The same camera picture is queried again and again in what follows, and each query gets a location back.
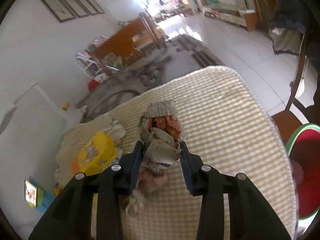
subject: white tile floor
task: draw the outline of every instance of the white tile floor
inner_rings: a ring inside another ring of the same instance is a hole
[[[248,32],[244,28],[203,15],[188,18],[175,16],[158,25],[170,37],[184,33],[203,41],[216,57],[242,76],[269,115],[284,110],[298,57],[275,55],[272,41],[266,34]],[[298,98],[304,106],[313,104],[316,81],[316,70],[308,66],[305,91]],[[302,123],[308,122],[295,106],[290,110]]]

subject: mattress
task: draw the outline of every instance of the mattress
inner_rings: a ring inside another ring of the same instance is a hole
[[[169,99],[177,102],[177,117],[185,128],[189,151],[220,173],[245,173],[293,238],[297,206],[289,160],[275,125],[239,74],[228,67],[209,66],[109,111],[126,130],[120,144],[123,150],[132,149],[137,124],[148,104]],[[103,129],[103,120],[100,116],[65,134],[57,155],[65,183],[71,179],[68,162]],[[202,197],[189,194],[179,162],[167,169],[167,175],[167,186],[148,199],[142,214],[122,214],[125,239],[196,239]],[[224,201],[224,239],[229,239],[227,195]]]

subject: red object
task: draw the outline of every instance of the red object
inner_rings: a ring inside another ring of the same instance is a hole
[[[98,81],[95,81],[94,79],[92,79],[89,83],[88,83],[88,90],[91,92],[92,90],[94,90],[98,85],[100,85],[100,83]]]
[[[173,115],[166,115],[166,116],[157,116],[157,117],[150,117],[147,121],[147,129],[150,131],[153,127],[153,123],[155,122],[155,127],[166,131],[168,134],[172,136],[172,138],[178,142],[179,136],[181,133],[181,129],[177,120],[173,118]]]
[[[313,129],[303,131],[293,145],[290,159],[303,170],[303,181],[297,185],[299,216],[308,217],[320,206],[320,133]]]

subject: yellow plastic bag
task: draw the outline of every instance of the yellow plastic bag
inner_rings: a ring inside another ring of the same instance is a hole
[[[99,131],[79,152],[77,162],[80,172],[90,176],[101,173],[116,157],[111,135]]]

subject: floor tile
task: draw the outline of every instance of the floor tile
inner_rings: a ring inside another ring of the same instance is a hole
[[[317,79],[318,79],[318,73],[313,67],[313,65],[309,64],[307,67],[307,72],[304,77],[305,81],[308,82],[310,87],[312,87],[314,90],[317,88]]]
[[[237,46],[244,43],[250,43],[250,38],[239,32],[238,28],[233,25],[224,25],[220,27],[216,32],[212,32],[212,28],[207,30],[207,35],[211,35],[213,40],[215,40],[219,45],[225,47],[226,49]]]
[[[246,28],[239,28],[239,32],[242,33],[244,36],[252,39],[252,40],[255,40],[257,37],[259,37],[260,35],[268,35],[268,34],[264,34],[263,31],[260,31],[260,30],[254,30],[254,31],[247,31]]]
[[[265,111],[269,111],[281,103],[276,93],[251,68],[242,71],[240,75],[257,97]]]
[[[273,89],[282,101],[289,98],[290,82],[295,71],[277,57],[251,67]]]
[[[291,54],[277,54],[276,57],[279,57],[284,62],[287,63],[288,66],[290,66],[292,69],[296,70],[298,66],[298,56],[297,55],[291,55]]]
[[[274,114],[277,114],[277,113],[283,111],[284,109],[285,109],[285,105],[284,105],[284,103],[281,102],[281,103],[280,103],[279,105],[277,105],[276,107],[270,109],[270,110],[268,111],[268,115],[273,116]]]
[[[225,66],[233,68],[238,73],[242,73],[243,71],[250,68],[246,63],[244,63],[242,60],[240,60],[225,48],[220,47],[220,49],[215,49],[214,51],[212,51],[212,53],[216,55],[218,59],[220,59],[224,63]]]
[[[275,57],[271,50],[253,40],[237,46],[231,46],[228,50],[250,67]]]
[[[269,39],[266,35],[257,32],[257,36],[253,38],[254,41],[265,47],[266,49],[273,52],[273,43],[272,40]]]
[[[169,18],[163,22],[158,23],[159,27],[164,30],[164,32],[170,36],[173,32],[178,32],[181,27],[185,27],[181,17],[179,15]]]

